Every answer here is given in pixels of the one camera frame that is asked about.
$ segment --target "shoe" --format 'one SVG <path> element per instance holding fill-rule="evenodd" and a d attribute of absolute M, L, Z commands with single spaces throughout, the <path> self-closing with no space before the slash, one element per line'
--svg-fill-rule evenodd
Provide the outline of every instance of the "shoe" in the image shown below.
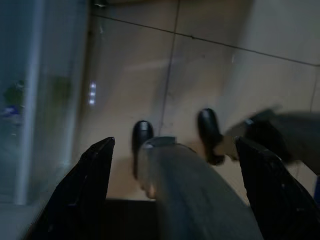
<path fill-rule="evenodd" d="M 223 140 L 215 112 L 210 108 L 201 110 L 197 117 L 197 127 L 207 162 L 211 165 L 222 164 L 225 156 L 214 153 L 214 148 Z"/>
<path fill-rule="evenodd" d="M 138 152 L 142 144 L 154 137 L 154 129 L 148 121 L 138 121 L 132 132 L 133 176 L 138 178 Z"/>

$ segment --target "black shoe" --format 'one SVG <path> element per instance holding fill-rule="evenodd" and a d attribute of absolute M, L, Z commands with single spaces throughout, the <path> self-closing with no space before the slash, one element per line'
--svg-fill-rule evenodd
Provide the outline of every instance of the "black shoe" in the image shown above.
<path fill-rule="evenodd" d="M 214 148 L 223 140 L 215 112 L 210 108 L 205 108 L 200 111 L 197 118 L 197 125 L 199 136 L 204 145 L 207 162 L 211 165 L 223 163 L 225 156 L 215 155 L 214 153 Z"/>
<path fill-rule="evenodd" d="M 133 176 L 138 178 L 138 152 L 141 145 L 154 137 L 154 129 L 148 121 L 138 121 L 132 132 Z"/>

